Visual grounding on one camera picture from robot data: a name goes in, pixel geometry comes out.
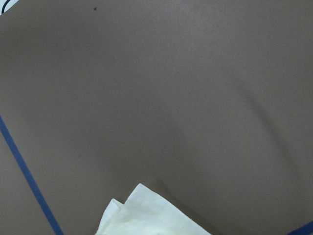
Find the cream long-sleeve cat shirt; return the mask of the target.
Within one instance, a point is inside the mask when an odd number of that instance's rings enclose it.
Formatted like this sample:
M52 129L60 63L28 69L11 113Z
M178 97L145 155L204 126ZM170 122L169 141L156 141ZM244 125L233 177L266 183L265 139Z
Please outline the cream long-sleeve cat shirt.
M97 235L208 235L209 232L161 195L138 184L124 203L112 199Z

